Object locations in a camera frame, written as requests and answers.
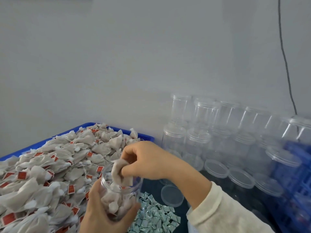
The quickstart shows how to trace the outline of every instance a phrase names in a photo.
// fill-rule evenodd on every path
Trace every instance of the hand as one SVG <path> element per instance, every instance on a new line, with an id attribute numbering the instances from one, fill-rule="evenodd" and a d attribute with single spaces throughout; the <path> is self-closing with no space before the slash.
<path id="1" fill-rule="evenodd" d="M 79 233 L 125 233 L 134 221 L 140 204 L 135 204 L 119 222 L 112 222 L 102 206 L 99 196 L 101 179 L 97 180 L 90 192 L 85 216 Z"/>
<path id="2" fill-rule="evenodd" d="M 171 167 L 181 161 L 150 141 L 126 146 L 121 158 L 130 163 L 122 168 L 122 176 L 139 176 L 151 180 L 168 179 Z"/>

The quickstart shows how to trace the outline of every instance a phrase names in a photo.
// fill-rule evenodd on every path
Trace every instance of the person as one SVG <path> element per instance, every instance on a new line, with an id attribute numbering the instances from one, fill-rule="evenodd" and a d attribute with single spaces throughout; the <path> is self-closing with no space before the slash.
<path id="1" fill-rule="evenodd" d="M 152 142 L 140 141 L 126 146 L 121 158 L 130 163 L 121 170 L 124 177 L 173 182 L 191 205 L 193 211 L 187 217 L 200 233 L 273 233 L 269 225 L 228 196 L 220 186 Z M 99 188 L 98 180 L 90 190 L 80 233 L 127 232 L 140 205 L 135 204 L 121 221 L 111 222 L 101 205 Z"/>

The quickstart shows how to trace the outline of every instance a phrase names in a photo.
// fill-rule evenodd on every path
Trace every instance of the beige sweater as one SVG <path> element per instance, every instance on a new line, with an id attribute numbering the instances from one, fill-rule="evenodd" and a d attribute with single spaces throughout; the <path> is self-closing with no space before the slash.
<path id="1" fill-rule="evenodd" d="M 200 233 L 274 233 L 269 225 L 212 183 L 205 200 L 188 215 L 189 222 Z"/>

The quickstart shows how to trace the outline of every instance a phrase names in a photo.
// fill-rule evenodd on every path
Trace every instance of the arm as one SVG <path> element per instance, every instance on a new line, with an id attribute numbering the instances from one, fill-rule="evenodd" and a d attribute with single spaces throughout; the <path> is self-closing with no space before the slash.
<path id="1" fill-rule="evenodd" d="M 172 181 L 194 209 L 188 220 L 201 233 L 273 233 L 270 226 L 243 208 L 215 183 L 151 142 L 126 146 L 121 158 L 130 163 L 121 170 L 123 176 Z"/>

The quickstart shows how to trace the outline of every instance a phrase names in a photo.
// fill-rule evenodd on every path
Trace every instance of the gray wall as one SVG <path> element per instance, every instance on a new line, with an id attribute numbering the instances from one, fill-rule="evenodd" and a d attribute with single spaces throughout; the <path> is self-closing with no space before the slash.
<path id="1" fill-rule="evenodd" d="M 282 0 L 311 112 L 311 0 Z M 0 155 L 88 121 L 155 136 L 182 91 L 292 111 L 277 0 L 0 0 Z"/>

